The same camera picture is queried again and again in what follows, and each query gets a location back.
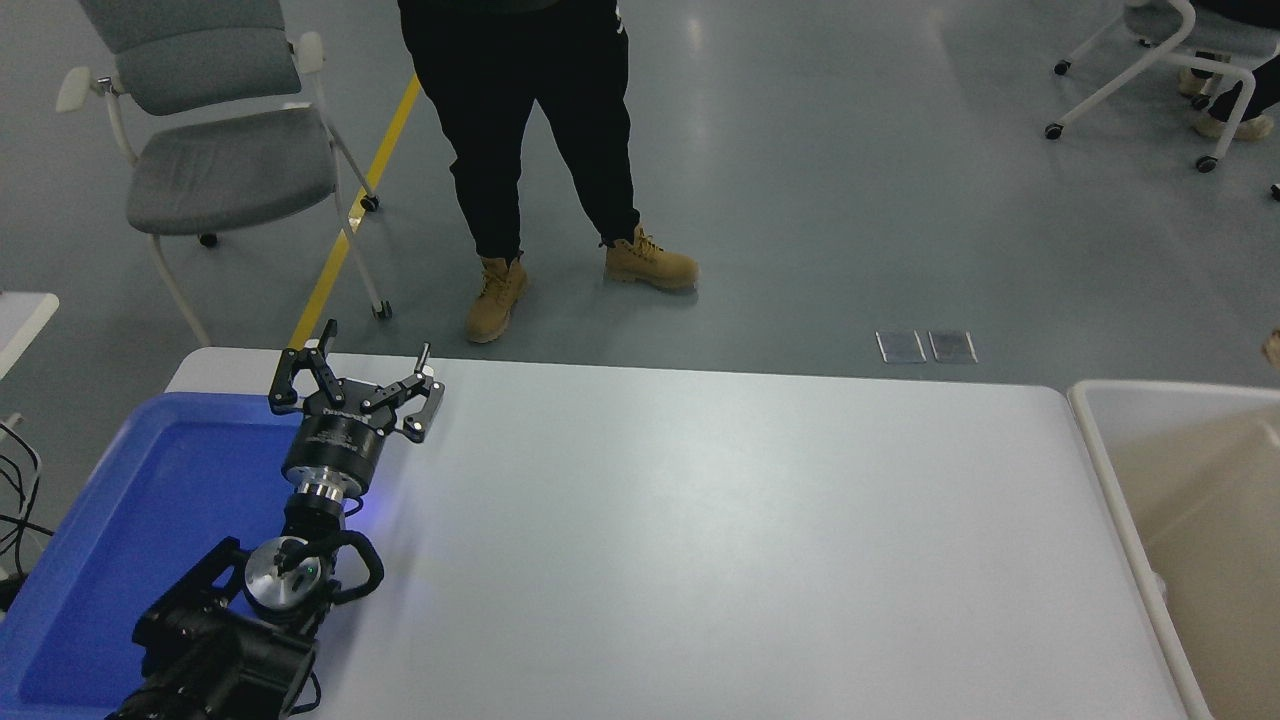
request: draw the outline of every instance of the white table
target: white table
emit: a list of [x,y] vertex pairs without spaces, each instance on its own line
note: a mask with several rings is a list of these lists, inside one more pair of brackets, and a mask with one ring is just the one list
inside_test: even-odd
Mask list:
[[[169,389],[276,359],[200,350]],[[433,366],[435,427],[351,520],[387,580],[321,630],[317,717],[1185,716],[1053,391]]]
[[54,310],[58,310],[55,295],[0,292],[0,378],[9,373]]

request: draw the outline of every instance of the gray chair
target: gray chair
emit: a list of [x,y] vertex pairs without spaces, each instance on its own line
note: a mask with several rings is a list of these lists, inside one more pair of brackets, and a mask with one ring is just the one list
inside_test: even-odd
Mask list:
[[[1044,128],[1044,137],[1057,140],[1062,136],[1062,131],[1076,118],[1106,100],[1112,92],[1120,90],[1120,87],[1151,65],[1157,61],[1166,61],[1175,65],[1208,70],[1243,83],[1240,99],[1236,101],[1213,152],[1196,160],[1196,169],[1202,173],[1211,172],[1226,156],[1226,150],[1231,145],[1231,138],[1240,124],[1240,118],[1244,117],[1244,108],[1249,104],[1249,99],[1253,97],[1253,72],[1244,65],[1197,58],[1189,53],[1175,53],[1175,50],[1213,53],[1226,58],[1240,55],[1248,58],[1271,58],[1276,53],[1276,42],[1280,41],[1280,33],[1274,29],[1235,22],[1210,10],[1192,8],[1189,0],[1126,0],[1123,12],[1115,19],[1093,33],[1093,36],[1071,51],[1070,55],[1060,60],[1053,72],[1060,76],[1066,74],[1074,61],[1089,53],[1120,23],[1124,23],[1130,32],[1142,38],[1143,44],[1149,49],[1138,61],[1116,76],[1115,79],[1102,86],[1097,92],[1085,97],[1079,105]],[[1197,109],[1203,109],[1208,105],[1208,97],[1193,99],[1192,104]]]
[[[151,237],[151,255],[183,316],[202,345],[209,333],[183,296],[160,250],[161,236],[198,236],[209,247],[216,233],[276,220],[333,196],[338,228],[356,260],[374,314],[381,299],[355,243],[342,205],[337,151],[360,178],[366,211],[378,197],[325,114],[319,70],[320,36],[289,42],[278,0],[79,0],[99,36],[115,55],[116,73],[93,79],[88,68],[68,73],[58,111],[78,110],[92,90],[106,101],[116,143],[133,167],[125,217]],[[134,154],[124,132],[118,96],[143,111],[170,115],[233,100],[301,92],[300,73],[312,81],[314,104],[175,127],[156,133]]]

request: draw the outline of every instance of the beige bin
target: beige bin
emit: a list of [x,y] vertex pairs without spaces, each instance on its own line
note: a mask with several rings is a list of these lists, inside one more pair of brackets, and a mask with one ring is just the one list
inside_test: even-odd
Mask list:
[[1188,714],[1280,719],[1280,391],[1087,380],[1070,400]]

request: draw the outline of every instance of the work boot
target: work boot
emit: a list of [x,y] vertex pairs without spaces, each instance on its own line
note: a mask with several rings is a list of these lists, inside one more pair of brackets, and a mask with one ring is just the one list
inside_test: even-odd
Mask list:
[[658,247],[640,225],[631,240],[616,240],[605,251],[604,272],[618,282],[643,281],[663,290],[685,290],[698,282],[692,258]]
[[467,340],[493,342],[507,332],[511,307],[529,288],[529,275],[520,258],[511,264],[502,258],[481,258],[480,263],[484,264],[484,287],[467,313]]
[[[1196,128],[1196,132],[1211,140],[1222,137],[1222,132],[1226,131],[1226,123],[1213,115],[1201,115],[1192,127]],[[1254,142],[1271,135],[1271,129],[1275,127],[1275,120],[1267,115],[1258,115],[1252,120],[1244,120],[1235,128],[1235,140]]]

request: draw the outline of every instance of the gray floor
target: gray floor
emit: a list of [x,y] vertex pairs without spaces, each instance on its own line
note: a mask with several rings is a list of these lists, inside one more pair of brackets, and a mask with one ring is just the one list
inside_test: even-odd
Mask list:
[[[411,77],[394,3],[284,0],[328,46],[333,115],[372,159]],[[534,288],[499,342],[462,338],[477,264],[452,152],[421,100],[358,238],[396,307],[375,322],[356,274],[325,316],[337,350],[708,370],[1046,384],[1277,380],[1280,140],[1217,172],[1156,68],[1069,128],[1042,128],[1139,51],[1116,36],[1070,76],[1053,63],[1114,0],[625,4],[637,205],[703,265],[695,295],[617,286],[545,120],[522,181]],[[195,340],[124,222],[128,169],[96,99],[55,115],[67,69],[110,68],[70,0],[0,3],[0,286],[61,307],[0,382],[44,452],[35,519],[56,524],[132,407]],[[275,101],[250,102],[270,106]],[[137,145],[172,120],[129,108]],[[348,200],[353,183],[347,183]],[[166,243],[219,345],[282,347],[334,240],[329,206],[207,251]],[[964,329],[980,364],[886,365],[876,331]],[[264,387],[268,378],[264,378]],[[512,407],[512,413],[540,409]],[[35,557],[35,551],[28,559]]]

